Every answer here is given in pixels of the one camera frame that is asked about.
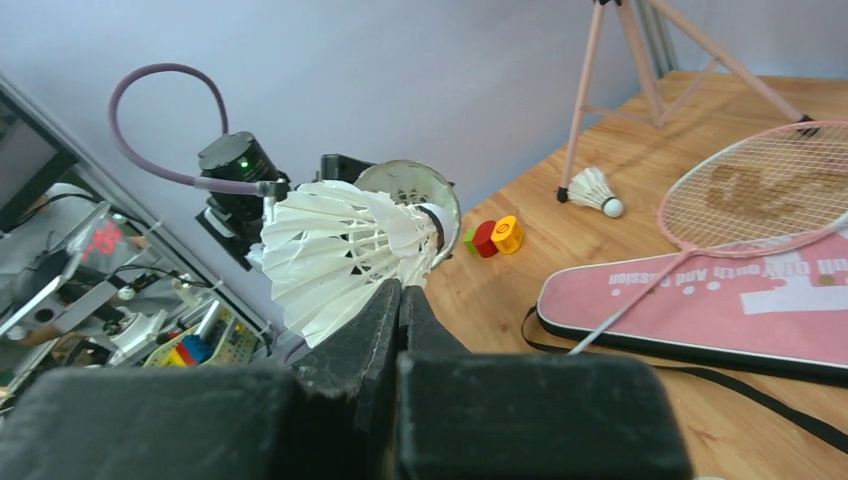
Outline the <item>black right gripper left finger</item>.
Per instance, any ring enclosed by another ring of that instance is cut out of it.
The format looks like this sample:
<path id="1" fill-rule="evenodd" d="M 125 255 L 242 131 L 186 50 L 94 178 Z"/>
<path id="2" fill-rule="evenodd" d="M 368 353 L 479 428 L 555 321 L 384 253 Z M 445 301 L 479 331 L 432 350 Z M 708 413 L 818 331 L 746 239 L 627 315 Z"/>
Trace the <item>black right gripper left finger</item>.
<path id="1" fill-rule="evenodd" d="M 1 429 L 5 479 L 380 479 L 402 290 L 290 365 L 65 367 Z"/>

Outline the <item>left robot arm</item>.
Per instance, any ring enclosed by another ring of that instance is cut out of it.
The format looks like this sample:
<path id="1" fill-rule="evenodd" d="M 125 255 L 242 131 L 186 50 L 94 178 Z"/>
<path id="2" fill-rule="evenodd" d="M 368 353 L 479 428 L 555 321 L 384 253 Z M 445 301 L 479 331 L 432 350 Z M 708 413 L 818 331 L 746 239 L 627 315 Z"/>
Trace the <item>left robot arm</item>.
<path id="1" fill-rule="evenodd" d="M 199 187 L 209 192 L 195 220 L 244 270 L 261 242 L 266 200 L 283 200 L 290 178 L 247 131 L 224 133 L 198 153 Z"/>

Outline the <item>black shuttlecock tube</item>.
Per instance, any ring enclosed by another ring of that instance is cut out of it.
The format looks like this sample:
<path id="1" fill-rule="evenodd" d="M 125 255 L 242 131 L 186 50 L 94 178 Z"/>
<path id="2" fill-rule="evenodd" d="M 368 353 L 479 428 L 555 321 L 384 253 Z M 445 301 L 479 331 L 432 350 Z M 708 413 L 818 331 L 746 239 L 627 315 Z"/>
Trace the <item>black shuttlecock tube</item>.
<path id="1" fill-rule="evenodd" d="M 317 180 L 340 180 L 361 190 L 381 191 L 405 205 L 433 204 L 445 211 L 444 245 L 438 250 L 432 268 L 452 256 L 461 227 L 461 207 L 454 183 L 430 166 L 406 159 L 371 163 L 340 153 L 321 156 Z"/>

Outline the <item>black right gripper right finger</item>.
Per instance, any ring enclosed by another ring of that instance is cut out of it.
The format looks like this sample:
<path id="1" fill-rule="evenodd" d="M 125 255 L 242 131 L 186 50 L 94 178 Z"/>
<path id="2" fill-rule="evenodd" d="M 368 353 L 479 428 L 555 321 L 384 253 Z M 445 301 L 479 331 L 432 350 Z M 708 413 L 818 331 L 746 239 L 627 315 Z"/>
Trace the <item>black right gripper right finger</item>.
<path id="1" fill-rule="evenodd" d="M 666 391 L 647 364 L 599 354 L 473 354 L 418 287 L 396 360 L 400 479 L 689 479 Z"/>

